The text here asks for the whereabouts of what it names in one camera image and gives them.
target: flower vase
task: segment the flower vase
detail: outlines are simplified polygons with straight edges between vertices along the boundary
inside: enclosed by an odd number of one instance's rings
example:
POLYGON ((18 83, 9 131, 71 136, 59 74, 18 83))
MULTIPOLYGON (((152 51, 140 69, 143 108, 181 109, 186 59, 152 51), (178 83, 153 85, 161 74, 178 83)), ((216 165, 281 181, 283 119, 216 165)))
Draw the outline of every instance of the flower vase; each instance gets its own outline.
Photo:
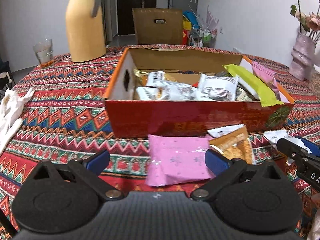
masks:
POLYGON ((299 80, 310 80, 315 50, 315 42, 309 36, 298 33, 296 43, 291 52, 293 60, 289 66, 289 73, 299 80))

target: table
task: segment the table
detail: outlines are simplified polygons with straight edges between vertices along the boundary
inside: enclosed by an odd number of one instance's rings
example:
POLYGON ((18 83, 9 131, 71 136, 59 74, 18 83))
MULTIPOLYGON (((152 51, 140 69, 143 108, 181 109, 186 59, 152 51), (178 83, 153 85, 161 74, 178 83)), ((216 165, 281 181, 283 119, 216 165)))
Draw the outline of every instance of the table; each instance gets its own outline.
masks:
MULTIPOLYGON (((135 47, 185 48, 178 45, 135 47)), ((194 49, 234 54, 209 48, 194 49)), ((12 200, 37 162, 44 158, 53 163, 67 163, 73 158, 87 158, 108 149, 110 164, 100 177, 122 191, 183 190, 190 193, 204 183, 149 187, 144 184, 149 162, 148 140, 114 138, 102 96, 123 51, 124 47, 111 47, 105 56, 85 63, 73 63, 69 54, 60 55, 52 66, 36 67, 14 87, 21 96, 30 87, 36 90, 21 115, 22 127, 0 156, 0 207, 15 227, 12 200)), ((288 132, 319 143, 320 101, 309 90, 308 83, 291 76, 285 65, 261 57, 248 57, 276 71, 278 82, 295 99, 295 108, 285 124, 288 132)), ((250 140, 257 163, 278 157, 262 132, 251 133, 250 140)), ((316 191, 296 177, 295 168, 295 165, 287 167, 287 174, 304 202, 300 234, 305 236, 316 211, 311 202, 316 191)), ((2 239, 8 237, 3 228, 0 234, 2 239)))

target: screw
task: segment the screw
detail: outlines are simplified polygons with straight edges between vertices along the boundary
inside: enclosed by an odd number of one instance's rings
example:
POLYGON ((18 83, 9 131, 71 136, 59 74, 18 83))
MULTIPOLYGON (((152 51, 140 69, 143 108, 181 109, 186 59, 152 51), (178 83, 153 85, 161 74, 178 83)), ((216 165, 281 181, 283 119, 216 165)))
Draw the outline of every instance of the screw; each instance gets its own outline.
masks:
POLYGON ((193 195, 197 198, 204 198, 209 195, 209 192, 205 189, 197 189, 193 192, 193 195))
POLYGON ((121 192, 119 190, 108 190, 106 192, 107 198, 119 198, 121 196, 121 192))

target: yellow thermos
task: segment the yellow thermos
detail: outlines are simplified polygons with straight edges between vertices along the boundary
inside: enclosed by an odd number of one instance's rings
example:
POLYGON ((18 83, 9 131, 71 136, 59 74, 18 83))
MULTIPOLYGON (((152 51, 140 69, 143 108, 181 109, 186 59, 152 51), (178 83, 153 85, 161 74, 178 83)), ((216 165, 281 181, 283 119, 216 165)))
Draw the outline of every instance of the yellow thermos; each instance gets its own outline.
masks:
POLYGON ((70 0, 66 29, 73 62, 92 60, 106 53, 101 0, 70 0))

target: green leaf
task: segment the green leaf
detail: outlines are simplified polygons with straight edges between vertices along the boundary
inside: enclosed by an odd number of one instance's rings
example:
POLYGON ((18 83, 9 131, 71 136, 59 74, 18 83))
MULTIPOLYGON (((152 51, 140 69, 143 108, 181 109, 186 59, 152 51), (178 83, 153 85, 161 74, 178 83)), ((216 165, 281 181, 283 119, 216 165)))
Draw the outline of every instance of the green leaf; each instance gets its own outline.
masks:
POLYGON ((306 26, 306 19, 305 18, 301 18, 300 22, 303 26, 306 26))
POLYGON ((293 17, 295 17, 295 16, 296 16, 296 12, 297 12, 297 10, 291 9, 290 14, 291 14, 293 17))
POLYGON ((302 25, 303 29, 306 31, 306 32, 309 32, 310 31, 310 28, 307 27, 306 25, 302 25))

